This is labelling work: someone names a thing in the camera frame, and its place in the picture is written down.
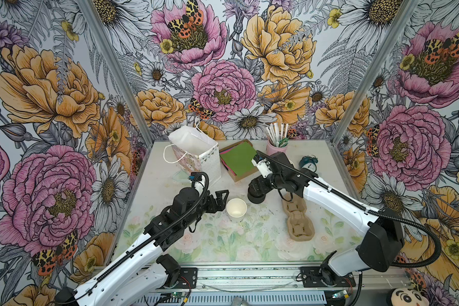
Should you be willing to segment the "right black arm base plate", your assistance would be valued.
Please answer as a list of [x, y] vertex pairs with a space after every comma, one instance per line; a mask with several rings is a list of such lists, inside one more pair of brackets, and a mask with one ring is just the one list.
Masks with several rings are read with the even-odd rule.
[[304, 288], [354, 288], [356, 286], [352, 273], [340, 277], [331, 270], [319, 266], [301, 266], [296, 281], [301, 282]]

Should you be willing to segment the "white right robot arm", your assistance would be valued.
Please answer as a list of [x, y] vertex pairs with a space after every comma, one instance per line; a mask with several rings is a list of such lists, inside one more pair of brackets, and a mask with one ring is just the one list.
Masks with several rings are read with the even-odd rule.
[[360, 241], [347, 250], [330, 253], [320, 265], [316, 279], [335, 286], [352, 272], [386, 272], [404, 246], [404, 230], [392, 210], [378, 210], [335, 189], [315, 172], [296, 169], [284, 153], [268, 156], [259, 151], [251, 163], [260, 176], [252, 179], [247, 197], [255, 204], [266, 195], [285, 190], [292, 196], [318, 204], [338, 217], [358, 234]]

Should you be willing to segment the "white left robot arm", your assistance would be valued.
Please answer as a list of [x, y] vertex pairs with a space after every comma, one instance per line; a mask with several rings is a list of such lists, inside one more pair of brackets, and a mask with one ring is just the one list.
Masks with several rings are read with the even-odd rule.
[[222, 212], [228, 195], [227, 190], [211, 195], [202, 187], [181, 189], [124, 254], [83, 285], [62, 289], [52, 305], [131, 305], [148, 291], [174, 286], [181, 267], [166, 250], [204, 214]]

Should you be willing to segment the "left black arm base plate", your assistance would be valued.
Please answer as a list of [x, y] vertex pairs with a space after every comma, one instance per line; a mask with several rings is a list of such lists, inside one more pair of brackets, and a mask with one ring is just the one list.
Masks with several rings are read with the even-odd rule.
[[195, 267], [182, 267], [168, 274], [164, 289], [195, 289], [198, 279], [198, 269]]

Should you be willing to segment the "single paper cup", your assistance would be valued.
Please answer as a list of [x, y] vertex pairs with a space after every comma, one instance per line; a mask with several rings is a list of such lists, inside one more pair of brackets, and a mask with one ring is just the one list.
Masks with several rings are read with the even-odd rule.
[[247, 204], [240, 198], [231, 199], [226, 204], [226, 213], [232, 221], [239, 222], [247, 213]]

